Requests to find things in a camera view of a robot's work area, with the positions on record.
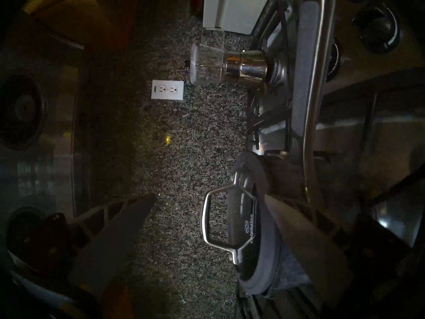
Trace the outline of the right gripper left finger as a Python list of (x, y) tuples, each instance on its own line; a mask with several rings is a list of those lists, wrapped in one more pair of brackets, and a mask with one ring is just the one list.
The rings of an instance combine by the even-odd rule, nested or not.
[(132, 249), (156, 198), (151, 193), (109, 203), (75, 220), (88, 243), (78, 250), (68, 281), (100, 298)]

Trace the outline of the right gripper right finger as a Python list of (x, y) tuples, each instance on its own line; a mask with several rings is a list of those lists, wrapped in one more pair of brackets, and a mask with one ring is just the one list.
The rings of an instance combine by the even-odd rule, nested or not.
[(289, 249), (319, 295), (342, 297), (353, 280), (343, 250), (293, 204), (272, 194), (266, 194), (264, 201)]

